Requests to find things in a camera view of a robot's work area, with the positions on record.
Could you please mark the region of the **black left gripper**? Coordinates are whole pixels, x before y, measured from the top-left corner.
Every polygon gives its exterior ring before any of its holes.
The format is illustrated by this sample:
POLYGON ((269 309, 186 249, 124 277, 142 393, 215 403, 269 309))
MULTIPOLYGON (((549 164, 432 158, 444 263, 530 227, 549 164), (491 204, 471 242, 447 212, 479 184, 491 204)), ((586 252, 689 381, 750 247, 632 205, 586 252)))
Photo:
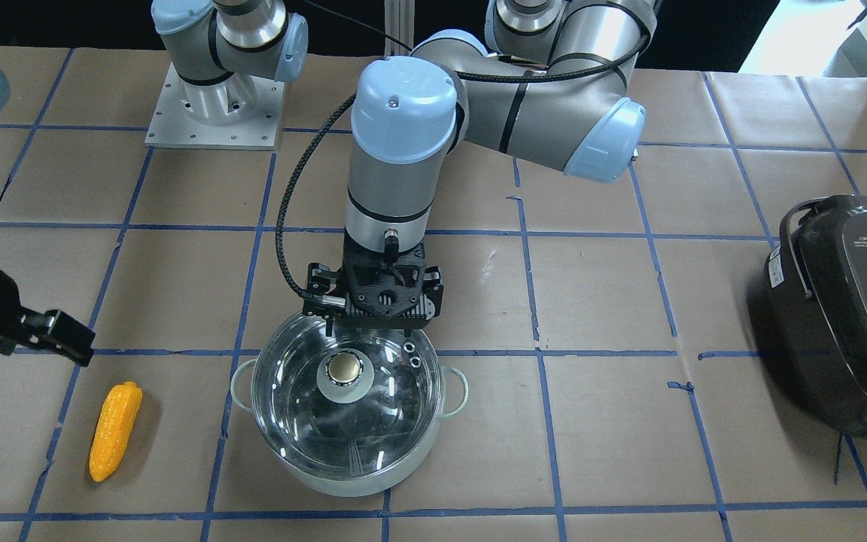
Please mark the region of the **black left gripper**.
POLYGON ((423 242, 397 254, 364 249, 356 242, 343 245, 337 271, 309 264, 303 302, 304 315, 355 329, 420 330, 441 313, 443 274, 427 266, 423 242))

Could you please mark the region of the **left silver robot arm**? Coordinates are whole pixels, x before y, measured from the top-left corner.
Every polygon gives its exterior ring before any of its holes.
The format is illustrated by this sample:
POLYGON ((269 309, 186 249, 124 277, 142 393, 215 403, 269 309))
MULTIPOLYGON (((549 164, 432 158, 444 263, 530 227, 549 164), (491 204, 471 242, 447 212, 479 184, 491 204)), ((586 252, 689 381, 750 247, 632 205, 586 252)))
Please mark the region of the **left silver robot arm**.
POLYGON ((447 29, 371 62, 351 116, 340 268, 289 280, 304 315, 354 329, 418 330, 440 314, 443 274, 424 235, 447 156, 471 143, 610 183, 636 157, 646 109, 628 96, 659 1, 491 1, 485 40, 447 29))

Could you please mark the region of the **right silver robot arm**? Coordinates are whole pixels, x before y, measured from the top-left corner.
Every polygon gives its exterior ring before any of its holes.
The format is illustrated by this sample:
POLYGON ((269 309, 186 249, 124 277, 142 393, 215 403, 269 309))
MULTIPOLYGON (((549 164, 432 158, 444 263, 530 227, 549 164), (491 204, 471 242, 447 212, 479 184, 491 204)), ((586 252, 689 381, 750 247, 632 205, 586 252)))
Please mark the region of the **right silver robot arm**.
MULTIPOLYGON (((309 24, 302 15, 281 1, 155 1, 151 16, 171 71, 147 145, 271 148, 283 84, 306 62, 309 24)), ((0 269, 0 354, 23 346, 85 367, 93 342, 93 330, 68 313, 22 306, 15 281, 0 269)))

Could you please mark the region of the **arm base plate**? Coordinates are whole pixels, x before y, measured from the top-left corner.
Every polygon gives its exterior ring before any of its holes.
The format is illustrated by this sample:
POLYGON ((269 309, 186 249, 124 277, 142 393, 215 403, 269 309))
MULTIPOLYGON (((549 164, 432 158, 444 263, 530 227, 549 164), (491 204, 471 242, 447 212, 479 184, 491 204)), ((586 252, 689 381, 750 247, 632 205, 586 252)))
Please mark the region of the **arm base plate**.
POLYGON ((169 66, 144 143, 172 150, 274 151, 286 83, 234 73, 197 86, 169 66))

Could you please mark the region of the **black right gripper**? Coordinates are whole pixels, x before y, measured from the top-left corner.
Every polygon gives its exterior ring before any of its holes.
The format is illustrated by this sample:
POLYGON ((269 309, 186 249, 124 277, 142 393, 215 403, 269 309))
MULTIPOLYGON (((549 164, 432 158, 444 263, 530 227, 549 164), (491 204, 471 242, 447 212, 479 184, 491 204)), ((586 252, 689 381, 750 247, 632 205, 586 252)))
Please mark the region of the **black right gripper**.
POLYGON ((94 355, 94 337, 92 328, 66 312, 24 309, 15 281, 0 269, 0 354, 9 355, 21 344, 88 367, 94 355))

